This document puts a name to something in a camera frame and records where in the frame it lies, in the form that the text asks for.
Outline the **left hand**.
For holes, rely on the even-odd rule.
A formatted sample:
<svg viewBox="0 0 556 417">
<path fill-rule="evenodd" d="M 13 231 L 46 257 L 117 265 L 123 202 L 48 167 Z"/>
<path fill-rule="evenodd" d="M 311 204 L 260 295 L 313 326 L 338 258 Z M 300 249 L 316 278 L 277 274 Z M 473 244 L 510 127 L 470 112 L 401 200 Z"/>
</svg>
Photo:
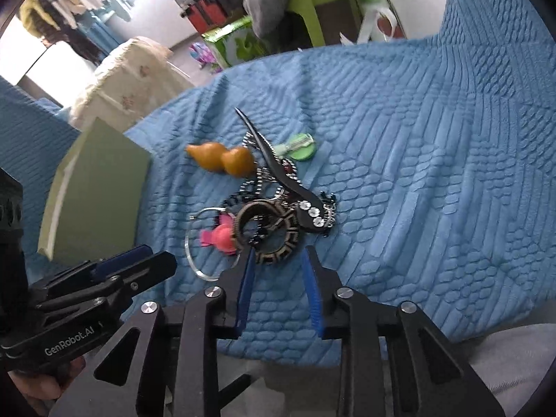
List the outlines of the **left hand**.
<svg viewBox="0 0 556 417">
<path fill-rule="evenodd" d="M 49 406 L 59 399 L 74 379 L 86 367 L 83 356 L 72 360 L 67 367 L 67 379 L 60 383 L 54 377 L 46 375 L 24 374 L 18 371 L 10 371 L 9 377 L 16 388 L 25 396 L 25 400 L 38 413 L 39 416 L 47 416 L 50 412 Z"/>
</svg>

